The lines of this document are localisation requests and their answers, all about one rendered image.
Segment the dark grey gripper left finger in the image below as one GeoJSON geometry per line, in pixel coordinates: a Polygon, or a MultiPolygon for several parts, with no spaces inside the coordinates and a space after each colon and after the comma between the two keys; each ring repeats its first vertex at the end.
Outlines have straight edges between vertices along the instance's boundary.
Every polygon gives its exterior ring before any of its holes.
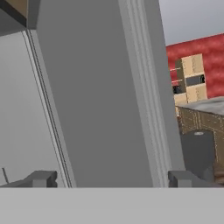
{"type": "Polygon", "coordinates": [[[57,177],[58,173],[56,171],[34,171],[24,179],[20,179],[5,185],[0,185],[0,188],[57,187],[57,177]]]}

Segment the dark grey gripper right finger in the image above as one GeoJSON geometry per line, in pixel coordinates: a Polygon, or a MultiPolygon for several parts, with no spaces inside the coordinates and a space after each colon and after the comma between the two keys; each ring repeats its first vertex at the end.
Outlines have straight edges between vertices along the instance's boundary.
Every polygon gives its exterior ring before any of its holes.
{"type": "Polygon", "coordinates": [[[207,182],[204,179],[198,178],[190,171],[168,171],[169,187],[177,188],[220,188],[213,182],[207,182]]]}

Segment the tan dining counter island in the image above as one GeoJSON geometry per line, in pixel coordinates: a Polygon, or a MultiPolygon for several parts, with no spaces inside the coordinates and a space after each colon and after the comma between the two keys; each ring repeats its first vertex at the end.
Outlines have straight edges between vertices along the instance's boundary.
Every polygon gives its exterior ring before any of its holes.
{"type": "Polygon", "coordinates": [[[178,105],[181,131],[211,130],[214,134],[216,181],[224,179],[224,96],[178,105]]]}

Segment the light grey fridge door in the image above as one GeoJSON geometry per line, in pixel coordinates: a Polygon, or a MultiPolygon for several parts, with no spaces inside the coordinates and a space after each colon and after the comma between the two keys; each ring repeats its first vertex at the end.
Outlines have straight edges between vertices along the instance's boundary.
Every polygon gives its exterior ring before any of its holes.
{"type": "Polygon", "coordinates": [[[0,37],[1,169],[10,182],[56,171],[58,186],[69,186],[24,31],[0,37]]]}

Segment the grey round stool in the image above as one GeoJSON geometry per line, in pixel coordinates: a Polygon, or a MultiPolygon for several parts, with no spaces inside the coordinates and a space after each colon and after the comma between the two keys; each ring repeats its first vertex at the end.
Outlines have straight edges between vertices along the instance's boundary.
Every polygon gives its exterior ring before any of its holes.
{"type": "Polygon", "coordinates": [[[180,136],[185,168],[200,179],[214,182],[214,133],[197,129],[180,136]]]}

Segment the tan tall cupboard with oven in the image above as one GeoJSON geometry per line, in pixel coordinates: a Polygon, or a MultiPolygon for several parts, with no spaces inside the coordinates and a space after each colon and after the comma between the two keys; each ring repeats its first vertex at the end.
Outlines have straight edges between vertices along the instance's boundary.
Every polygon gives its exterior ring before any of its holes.
{"type": "Polygon", "coordinates": [[[207,85],[202,54],[178,59],[175,62],[177,85],[173,87],[175,105],[202,101],[207,98],[207,85]]]}

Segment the brown overhead cupboard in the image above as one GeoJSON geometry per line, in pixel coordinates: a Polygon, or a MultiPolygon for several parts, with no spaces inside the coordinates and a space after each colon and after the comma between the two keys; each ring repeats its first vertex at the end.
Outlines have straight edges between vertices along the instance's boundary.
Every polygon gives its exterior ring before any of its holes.
{"type": "Polygon", "coordinates": [[[0,37],[35,30],[41,0],[0,0],[0,37]]]}

